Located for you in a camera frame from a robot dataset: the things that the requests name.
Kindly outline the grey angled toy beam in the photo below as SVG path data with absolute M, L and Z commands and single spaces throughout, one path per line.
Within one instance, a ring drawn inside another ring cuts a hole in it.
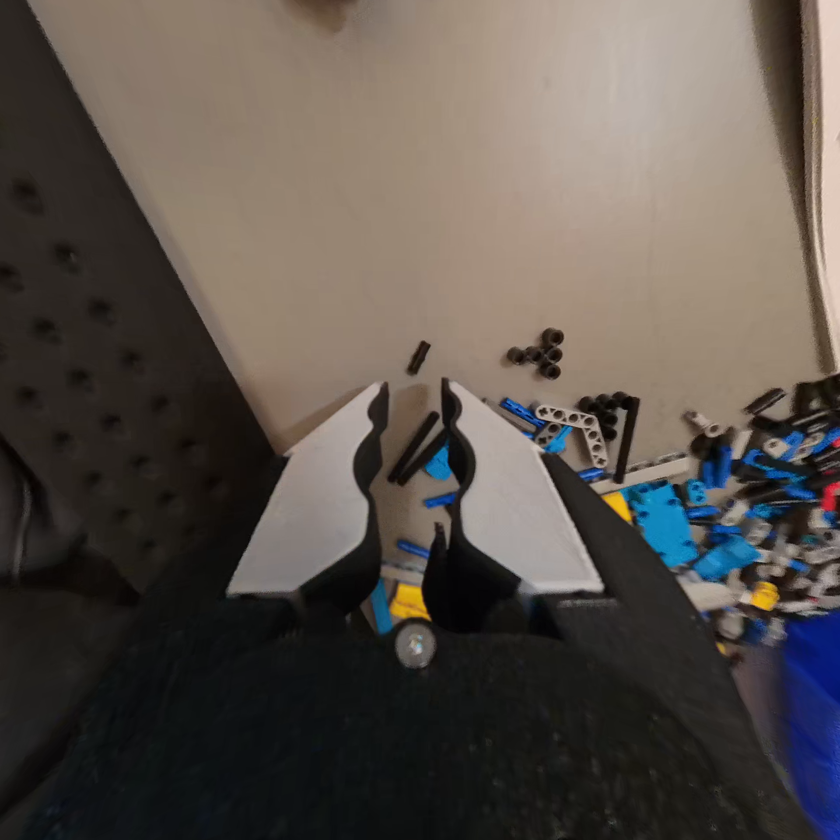
M 532 409 L 533 415 L 542 422 L 534 435 L 533 441 L 544 452 L 558 454 L 560 438 L 563 433 L 576 429 L 582 435 L 584 446 L 590 456 L 592 466 L 604 469 L 607 465 L 606 441 L 596 417 L 579 409 L 566 409 L 545 404 L 538 404 Z

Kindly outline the black toy connector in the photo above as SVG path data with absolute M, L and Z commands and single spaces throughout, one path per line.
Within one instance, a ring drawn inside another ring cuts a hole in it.
M 524 348 L 511 346 L 505 353 L 504 361 L 512 366 L 531 365 L 543 379 L 554 382 L 562 375 L 564 340 L 563 330 L 546 328 L 536 344 Z

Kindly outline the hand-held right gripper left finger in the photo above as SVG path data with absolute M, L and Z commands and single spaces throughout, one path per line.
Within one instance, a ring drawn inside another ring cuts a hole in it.
M 365 599 L 377 586 L 382 542 L 374 478 L 382 469 L 389 385 L 375 382 L 294 444 L 228 598 Z

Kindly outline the pile of small toy pieces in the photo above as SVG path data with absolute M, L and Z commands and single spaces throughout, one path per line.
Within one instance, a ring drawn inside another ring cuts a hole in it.
M 632 465 L 638 399 L 615 392 L 572 407 L 596 417 L 607 453 L 604 469 L 578 477 L 675 574 L 729 658 L 784 638 L 792 616 L 838 610 L 838 425 L 829 412 L 792 424 L 760 415 L 784 395 L 766 392 L 746 407 L 748 426 L 725 432 L 690 412 L 699 435 L 688 452 Z M 483 403 L 532 441 L 543 425 L 539 403 Z

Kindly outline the black dimpled pad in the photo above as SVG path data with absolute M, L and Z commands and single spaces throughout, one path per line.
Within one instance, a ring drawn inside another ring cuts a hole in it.
M 27 2 L 1 41 L 2 435 L 142 590 L 273 452 Z

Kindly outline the black toy axle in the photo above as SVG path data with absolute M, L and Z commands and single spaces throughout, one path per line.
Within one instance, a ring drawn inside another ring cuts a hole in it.
M 408 463 L 408 465 L 400 473 L 399 477 L 397 477 L 395 483 L 399 487 L 404 487 L 417 472 L 424 469 L 430 461 L 434 460 L 437 453 L 441 449 L 446 448 L 447 445 L 448 430 L 444 428 L 419 452 L 418 455 L 415 455 L 413 460 Z
M 413 462 L 415 456 L 419 454 L 421 446 L 429 433 L 435 427 L 438 419 L 439 413 L 437 411 L 432 411 L 425 416 L 424 420 L 421 422 L 418 429 L 404 447 L 404 450 L 392 467 L 388 477 L 386 478 L 388 483 L 394 484 L 403 476 L 407 467 Z

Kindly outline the blue plastic bin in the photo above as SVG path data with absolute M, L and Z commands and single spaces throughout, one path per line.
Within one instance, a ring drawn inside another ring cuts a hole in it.
M 839 838 L 839 614 L 786 628 L 775 650 L 778 756 L 819 838 Z

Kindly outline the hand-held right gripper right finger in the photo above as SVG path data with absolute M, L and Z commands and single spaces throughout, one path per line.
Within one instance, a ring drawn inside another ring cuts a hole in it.
M 464 386 L 441 381 L 458 482 L 450 546 L 528 595 L 600 595 L 604 583 L 542 450 Z

